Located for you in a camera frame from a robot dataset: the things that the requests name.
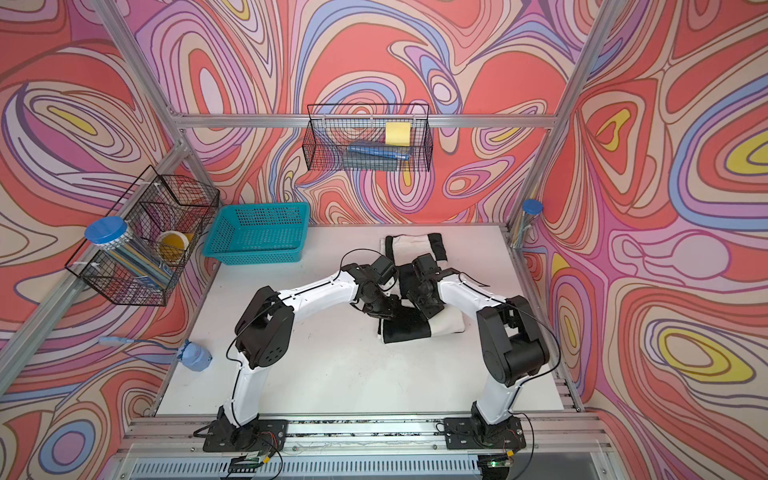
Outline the black white checkered pillowcase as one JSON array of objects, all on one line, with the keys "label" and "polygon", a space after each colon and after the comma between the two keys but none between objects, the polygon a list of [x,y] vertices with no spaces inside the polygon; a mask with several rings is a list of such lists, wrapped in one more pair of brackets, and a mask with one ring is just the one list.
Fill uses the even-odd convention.
[{"label": "black white checkered pillowcase", "polygon": [[392,293],[402,300],[403,313],[397,313],[394,320],[381,320],[378,335],[384,344],[400,343],[423,338],[459,334],[465,331],[462,312],[454,306],[445,305],[431,318],[427,318],[408,298],[419,284],[413,261],[429,254],[441,270],[449,268],[448,256],[440,233],[423,235],[389,235],[381,242],[382,253],[393,261],[396,280],[390,281]]}]

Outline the green circuit board right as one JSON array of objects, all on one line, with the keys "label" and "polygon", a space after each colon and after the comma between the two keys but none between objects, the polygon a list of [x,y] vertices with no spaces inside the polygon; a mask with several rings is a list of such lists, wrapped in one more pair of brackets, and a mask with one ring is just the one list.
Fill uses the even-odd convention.
[{"label": "green circuit board right", "polygon": [[507,455],[480,455],[478,464],[482,469],[509,469],[514,465],[514,459]]}]

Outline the small blue capped tube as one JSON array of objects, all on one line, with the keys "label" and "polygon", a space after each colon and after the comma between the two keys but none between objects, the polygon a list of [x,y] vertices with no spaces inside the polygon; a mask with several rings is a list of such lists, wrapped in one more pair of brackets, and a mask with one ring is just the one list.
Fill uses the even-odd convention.
[{"label": "small blue capped tube", "polygon": [[515,235],[512,242],[512,245],[515,248],[520,248],[522,246],[525,233],[531,227],[533,221],[541,214],[543,204],[536,199],[525,199],[522,202],[521,208],[522,214],[515,227]]}]

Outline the green circuit board left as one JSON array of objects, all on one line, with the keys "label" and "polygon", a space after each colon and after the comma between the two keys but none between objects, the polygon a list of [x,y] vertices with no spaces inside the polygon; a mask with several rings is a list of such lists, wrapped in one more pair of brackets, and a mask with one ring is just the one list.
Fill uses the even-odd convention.
[{"label": "green circuit board left", "polygon": [[271,461],[269,456],[267,457],[247,457],[240,456],[230,460],[227,467],[226,474],[233,475],[236,473],[255,473],[257,470],[263,468]]}]

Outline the yellow tape roll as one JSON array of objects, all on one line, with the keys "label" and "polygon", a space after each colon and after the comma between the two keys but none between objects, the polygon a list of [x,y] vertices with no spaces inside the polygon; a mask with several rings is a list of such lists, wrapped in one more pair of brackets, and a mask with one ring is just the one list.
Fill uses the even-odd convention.
[{"label": "yellow tape roll", "polygon": [[169,230],[160,234],[156,243],[159,258],[168,265],[178,265],[189,248],[189,236],[185,233]]}]

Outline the yellow sticky note pad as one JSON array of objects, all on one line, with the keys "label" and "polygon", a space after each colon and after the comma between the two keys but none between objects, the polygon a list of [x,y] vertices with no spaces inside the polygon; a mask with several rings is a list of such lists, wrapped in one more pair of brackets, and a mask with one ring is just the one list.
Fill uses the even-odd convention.
[{"label": "yellow sticky note pad", "polygon": [[385,123],[385,144],[394,147],[409,147],[411,145],[412,124],[406,121],[390,121]]}]

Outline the green circuit board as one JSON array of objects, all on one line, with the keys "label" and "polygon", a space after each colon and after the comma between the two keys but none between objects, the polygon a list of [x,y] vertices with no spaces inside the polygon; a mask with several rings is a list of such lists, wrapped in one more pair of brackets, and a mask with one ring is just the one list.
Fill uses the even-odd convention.
[{"label": "green circuit board", "polygon": [[509,469],[514,465],[514,459],[507,455],[480,455],[478,464],[482,469]]},{"label": "green circuit board", "polygon": [[227,467],[226,474],[233,475],[236,473],[255,473],[257,470],[263,468],[271,461],[269,456],[267,457],[247,457],[240,456],[230,460]]}]

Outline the teal plastic basket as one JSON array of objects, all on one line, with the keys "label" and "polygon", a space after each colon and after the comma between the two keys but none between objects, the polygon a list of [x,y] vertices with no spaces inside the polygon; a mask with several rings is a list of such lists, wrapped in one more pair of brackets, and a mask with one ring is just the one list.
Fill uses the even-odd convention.
[{"label": "teal plastic basket", "polygon": [[298,262],[309,219],[305,202],[224,206],[207,234],[203,255],[225,265]]}]

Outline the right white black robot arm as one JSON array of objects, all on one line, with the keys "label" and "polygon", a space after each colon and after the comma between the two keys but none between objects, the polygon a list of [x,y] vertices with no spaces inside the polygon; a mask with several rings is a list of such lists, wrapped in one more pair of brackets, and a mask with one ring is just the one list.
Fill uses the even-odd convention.
[{"label": "right white black robot arm", "polygon": [[431,337],[458,333],[465,316],[476,321],[480,355],[489,379],[472,405],[479,430],[506,423],[524,385],[550,361],[542,325],[523,296],[504,298],[468,275],[429,262],[398,268],[399,295],[415,315],[409,335],[427,330]]}]

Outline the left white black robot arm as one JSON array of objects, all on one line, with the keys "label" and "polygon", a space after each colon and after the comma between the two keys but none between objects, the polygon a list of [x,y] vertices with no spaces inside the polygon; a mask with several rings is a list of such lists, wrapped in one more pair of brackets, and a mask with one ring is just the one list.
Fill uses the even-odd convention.
[{"label": "left white black robot arm", "polygon": [[234,428],[258,418],[269,369],[288,351],[294,324],[339,304],[362,305],[374,318],[391,319],[400,300],[384,287],[395,282],[396,268],[380,258],[373,264],[350,263],[321,280],[293,289],[260,288],[235,327],[229,351],[239,364],[230,400],[222,412]]}]

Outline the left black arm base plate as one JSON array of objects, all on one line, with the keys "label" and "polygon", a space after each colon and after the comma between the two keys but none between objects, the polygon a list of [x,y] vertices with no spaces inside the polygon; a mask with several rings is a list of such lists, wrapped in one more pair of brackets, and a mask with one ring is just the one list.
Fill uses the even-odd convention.
[{"label": "left black arm base plate", "polygon": [[281,452],[288,426],[289,422],[283,419],[256,419],[236,427],[226,417],[221,417],[206,430],[195,431],[193,436],[204,440],[202,449],[208,453]]}]

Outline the aluminium front rail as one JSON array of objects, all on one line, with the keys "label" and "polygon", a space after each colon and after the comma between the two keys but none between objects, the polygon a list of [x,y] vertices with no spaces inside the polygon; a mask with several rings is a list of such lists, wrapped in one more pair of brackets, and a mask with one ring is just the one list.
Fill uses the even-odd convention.
[{"label": "aluminium front rail", "polygon": [[[527,413],[527,447],[449,450],[438,431],[447,414],[264,416],[289,422],[281,452],[208,453],[194,432],[208,416],[133,422],[105,479],[625,479],[604,423],[594,414]],[[507,455],[509,469],[482,469],[480,455]],[[255,473],[227,475],[231,459],[267,457]]]}]

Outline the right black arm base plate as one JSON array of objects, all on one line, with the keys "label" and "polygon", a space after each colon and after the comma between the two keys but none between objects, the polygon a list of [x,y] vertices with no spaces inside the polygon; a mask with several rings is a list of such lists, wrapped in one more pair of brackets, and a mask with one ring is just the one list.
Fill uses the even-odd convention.
[{"label": "right black arm base plate", "polygon": [[449,450],[503,449],[516,453],[527,447],[520,419],[515,416],[495,425],[481,417],[448,417],[438,431]]}]

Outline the clear jar with blue lid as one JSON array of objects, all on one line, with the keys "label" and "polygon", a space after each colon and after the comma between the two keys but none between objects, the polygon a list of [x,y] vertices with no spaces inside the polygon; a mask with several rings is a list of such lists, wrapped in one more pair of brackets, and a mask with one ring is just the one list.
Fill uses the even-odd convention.
[{"label": "clear jar with blue lid", "polygon": [[96,220],[85,229],[84,237],[99,250],[83,271],[86,278],[116,279],[123,273],[130,283],[158,292],[164,292],[171,283],[172,270],[122,217]]}]

